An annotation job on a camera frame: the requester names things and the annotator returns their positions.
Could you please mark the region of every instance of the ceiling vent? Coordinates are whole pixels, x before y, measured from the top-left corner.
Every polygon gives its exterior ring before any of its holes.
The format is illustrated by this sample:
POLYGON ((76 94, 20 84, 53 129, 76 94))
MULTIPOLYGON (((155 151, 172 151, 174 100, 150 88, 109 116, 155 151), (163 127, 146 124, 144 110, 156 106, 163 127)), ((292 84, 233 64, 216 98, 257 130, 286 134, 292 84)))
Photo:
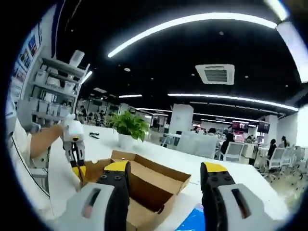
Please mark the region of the ceiling vent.
POLYGON ((196 70, 204 84, 234 84, 234 65, 197 65, 196 70))

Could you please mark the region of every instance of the white desk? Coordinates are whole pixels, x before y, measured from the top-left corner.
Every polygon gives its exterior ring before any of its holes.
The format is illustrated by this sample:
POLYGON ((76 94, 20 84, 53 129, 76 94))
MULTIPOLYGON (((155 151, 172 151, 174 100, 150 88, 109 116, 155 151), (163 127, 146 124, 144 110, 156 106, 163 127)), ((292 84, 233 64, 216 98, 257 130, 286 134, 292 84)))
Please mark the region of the white desk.
MULTIPOLYGON (((117 133, 113 132, 111 128, 84 125, 84 131, 86 160, 95 162, 99 159, 109 158, 112 150, 120 150, 117 146, 117 133), (99 133, 100 139, 97 140, 91 138, 88 135, 89 132, 99 133)), ((141 141, 135 141, 131 152, 142 155, 159 164, 192 175, 190 183, 177 197, 172 213, 156 229, 157 231, 175 230, 188 216, 192 208, 194 208, 197 203, 201 203, 200 164, 203 161, 219 163, 226 167, 236 183, 246 185, 263 201, 265 211, 273 219, 284 219, 288 216, 288 209, 283 199, 277 195, 268 182, 263 179, 263 177, 251 165, 206 159, 204 157, 170 150, 146 141, 144 143, 141 141)), ((67 172, 70 166, 69 164, 59 164, 58 162, 60 160, 66 161, 64 150, 62 149, 62 141, 58 139, 51 147, 49 184, 51 203, 56 207, 56 209, 54 209, 55 213, 61 214, 61 212, 65 210, 67 199, 74 194, 74 183, 70 182, 72 176, 69 176, 68 173, 61 173, 59 165, 62 165, 62 167, 66 169, 62 170, 62 172, 67 172)))

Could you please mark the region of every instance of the black ceiling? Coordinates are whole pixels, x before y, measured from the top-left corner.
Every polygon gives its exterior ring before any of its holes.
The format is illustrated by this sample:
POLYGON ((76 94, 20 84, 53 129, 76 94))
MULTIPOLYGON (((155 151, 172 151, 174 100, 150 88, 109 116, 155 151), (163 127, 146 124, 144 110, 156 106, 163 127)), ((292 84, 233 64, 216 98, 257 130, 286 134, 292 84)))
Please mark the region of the black ceiling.
MULTIPOLYGON (((210 20, 179 25, 143 38, 112 58, 107 57, 114 48, 144 30, 198 13, 245 13, 278 23, 276 15, 261 0, 115 0, 108 4, 82 0, 72 17, 77 2, 66 0, 64 5, 57 58, 68 62, 75 50, 85 53, 81 66, 90 63, 93 75, 82 87, 82 97, 91 93, 100 97, 100 93, 93 91, 99 87, 107 91, 107 96, 142 94, 140 98, 109 98, 135 107, 170 110, 174 103, 206 102, 289 114, 289 110, 260 104, 167 94, 203 93, 285 103, 307 87, 300 83, 295 63, 278 32, 249 22, 210 20), (203 84, 195 70, 198 64, 233 64, 234 85, 203 84)), ((294 106, 307 102, 306 95, 294 106)), ((221 116, 258 119, 268 114, 227 106, 191 105, 195 112, 221 116)))

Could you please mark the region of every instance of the green plant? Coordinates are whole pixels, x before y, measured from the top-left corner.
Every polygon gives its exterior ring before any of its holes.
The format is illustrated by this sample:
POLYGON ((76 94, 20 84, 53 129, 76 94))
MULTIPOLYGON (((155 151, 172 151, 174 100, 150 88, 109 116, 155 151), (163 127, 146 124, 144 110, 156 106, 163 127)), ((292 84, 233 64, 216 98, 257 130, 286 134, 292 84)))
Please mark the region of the green plant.
POLYGON ((114 113, 110 118, 113 128, 123 135, 128 135, 137 140, 144 141, 145 132, 149 129, 148 124, 140 117, 126 111, 121 115, 114 113))

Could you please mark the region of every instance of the poster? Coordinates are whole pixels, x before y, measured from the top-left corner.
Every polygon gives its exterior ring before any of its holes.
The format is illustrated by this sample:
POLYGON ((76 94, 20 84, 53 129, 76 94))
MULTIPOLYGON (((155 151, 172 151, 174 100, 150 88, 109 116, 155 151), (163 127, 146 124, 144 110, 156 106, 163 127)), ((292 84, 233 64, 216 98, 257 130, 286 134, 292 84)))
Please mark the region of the poster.
POLYGON ((17 102, 21 98, 27 73, 30 71, 30 66, 35 55, 38 53, 40 45, 41 34, 39 34, 39 25, 36 25, 26 38, 15 62, 11 76, 11 94, 14 102, 17 102))
POLYGON ((40 40, 39 25, 36 25, 26 38, 18 57, 18 62, 26 73, 30 68, 34 56, 38 52, 40 40))
POLYGON ((14 102, 20 99, 21 90, 26 78, 26 72, 22 66, 16 62, 12 73, 11 95, 14 102))

